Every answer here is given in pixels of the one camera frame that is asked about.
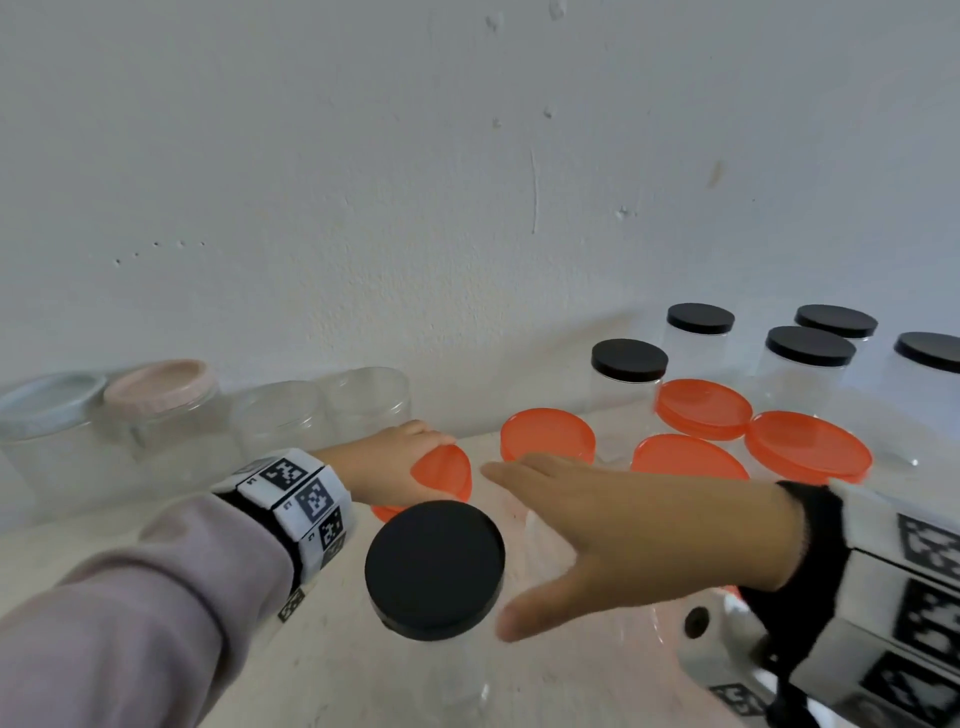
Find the orange lid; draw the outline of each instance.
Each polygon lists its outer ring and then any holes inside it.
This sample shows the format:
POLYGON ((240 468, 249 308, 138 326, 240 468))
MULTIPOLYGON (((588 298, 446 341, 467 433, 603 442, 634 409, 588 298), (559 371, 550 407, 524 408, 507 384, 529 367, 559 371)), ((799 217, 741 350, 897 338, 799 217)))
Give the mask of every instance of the orange lid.
POLYGON ((743 395, 705 379, 674 379, 657 393, 660 419, 680 432, 705 440, 735 440, 754 416, 743 395))
POLYGON ((500 457, 505 462, 528 452, 549 452, 592 463, 596 445, 590 425, 562 409, 526 409, 500 428, 500 457))
POLYGON ((654 435, 636 446, 634 473, 708 475, 730 480, 750 478, 739 461, 723 448, 688 435, 654 435))
POLYGON ((847 430, 799 412, 764 412, 747 427, 744 444, 756 461, 790 480, 825 485, 859 483, 874 457, 847 430))
MULTIPOLYGON (((441 445, 430 450, 414 464, 410 475, 427 488, 450 493, 464 503, 470 500, 470 493, 473 492, 470 459, 456 445, 441 445)), ((384 523, 402 510, 386 505, 371 508, 373 514, 384 523)))

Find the black lid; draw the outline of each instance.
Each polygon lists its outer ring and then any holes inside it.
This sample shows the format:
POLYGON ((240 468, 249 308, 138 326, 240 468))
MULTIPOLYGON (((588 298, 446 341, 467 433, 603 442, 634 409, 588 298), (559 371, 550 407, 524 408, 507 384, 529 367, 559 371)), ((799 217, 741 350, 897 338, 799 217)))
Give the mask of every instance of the black lid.
POLYGON ((367 592, 380 620, 420 642, 448 640, 490 613, 506 551, 496 526, 459 500, 433 500, 390 519, 367 551, 367 592))
POLYGON ((690 333, 716 335, 733 328, 733 314, 709 303, 676 303, 666 312, 666 323, 690 333))
POLYGON ((636 339, 607 339, 594 345, 590 365, 617 381, 657 381, 666 374, 666 352, 636 339))
POLYGON ((802 327, 821 328, 845 339, 865 339, 876 331, 876 319, 873 316, 842 305, 802 305, 793 320, 802 327))
POLYGON ((784 359, 814 367, 845 367, 856 354, 847 339, 819 328, 771 328, 766 347, 784 359))
POLYGON ((941 372, 960 374, 960 338, 946 333, 908 331, 897 337, 894 351, 941 372))

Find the jar lid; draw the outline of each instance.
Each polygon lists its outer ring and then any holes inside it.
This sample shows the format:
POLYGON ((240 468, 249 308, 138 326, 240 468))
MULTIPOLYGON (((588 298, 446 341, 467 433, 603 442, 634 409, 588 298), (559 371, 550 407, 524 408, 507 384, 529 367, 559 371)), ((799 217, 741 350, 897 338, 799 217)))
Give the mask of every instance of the jar lid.
POLYGON ((811 485, 826 485, 832 477, 859 483, 874 464, 867 446, 847 430, 799 412, 757 415, 744 443, 760 465, 811 485))
POLYGON ((960 338, 956 336, 908 331, 897 337, 894 351, 925 367, 960 374, 960 338))
POLYGON ((596 445, 590 425, 562 409, 538 407, 517 412, 500 428, 500 457, 505 462, 528 452, 549 452, 592 463, 596 445))
POLYGON ((809 303, 797 309, 794 322, 802 327, 819 328, 845 339, 865 339, 876 331, 876 319, 855 308, 826 303, 809 303))
POLYGON ((230 415, 238 430, 261 434, 310 420, 320 409, 320 386, 312 381, 278 381, 239 397, 230 415))
POLYGON ((735 440, 754 416, 743 395, 705 379, 664 382, 654 411, 674 429, 704 440, 735 440))
POLYGON ((856 354, 847 339, 819 328, 771 328, 766 347, 784 359, 814 367, 845 367, 856 354))
POLYGON ((29 440, 86 422, 107 377, 88 372, 42 376, 0 397, 0 440, 29 440))
MULTIPOLYGON (((473 493, 470 459, 456 445, 440 445, 430 450, 414 463, 410 475, 420 485, 450 493, 464 503, 470 500, 470 494, 473 493)), ((405 510, 406 508, 388 505, 375 505, 371 508, 373 514, 384 523, 405 510)))
POLYGON ((748 480, 740 462, 723 448, 688 435, 653 435, 636 446, 634 473, 705 475, 730 480, 748 480))
POLYGON ((104 392, 104 401, 118 417, 138 420, 183 407, 216 386, 217 377, 205 361, 171 359, 114 380, 104 392))
POLYGON ((666 323, 673 328, 712 336, 729 333, 734 320, 726 308, 709 303, 675 303, 666 312, 666 323))
POLYGON ((493 521, 457 500, 407 508, 367 551, 367 592, 380 620, 420 642, 449 640, 490 613, 503 587, 506 549, 493 521))
POLYGON ((636 339, 607 339, 594 345, 590 365, 617 381, 657 381, 666 374, 668 358, 660 347, 636 339))

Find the wall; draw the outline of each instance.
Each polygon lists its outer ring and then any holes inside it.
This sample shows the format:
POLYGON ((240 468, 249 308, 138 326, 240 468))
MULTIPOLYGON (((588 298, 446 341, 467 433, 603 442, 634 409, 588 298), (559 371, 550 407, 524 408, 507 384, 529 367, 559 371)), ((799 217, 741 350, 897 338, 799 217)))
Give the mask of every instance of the wall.
POLYGON ((458 431, 690 298, 960 333, 954 0, 4 0, 0 381, 366 364, 458 431))

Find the pink lid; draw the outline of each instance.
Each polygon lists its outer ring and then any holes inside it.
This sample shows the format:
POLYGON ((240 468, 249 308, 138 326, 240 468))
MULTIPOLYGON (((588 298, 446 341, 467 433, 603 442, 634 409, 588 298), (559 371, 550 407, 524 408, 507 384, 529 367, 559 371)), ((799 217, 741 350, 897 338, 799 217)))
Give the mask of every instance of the pink lid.
POLYGON ((200 359, 171 359, 121 376, 104 391, 104 402, 124 420, 138 420, 183 407, 209 394, 217 377, 200 359))

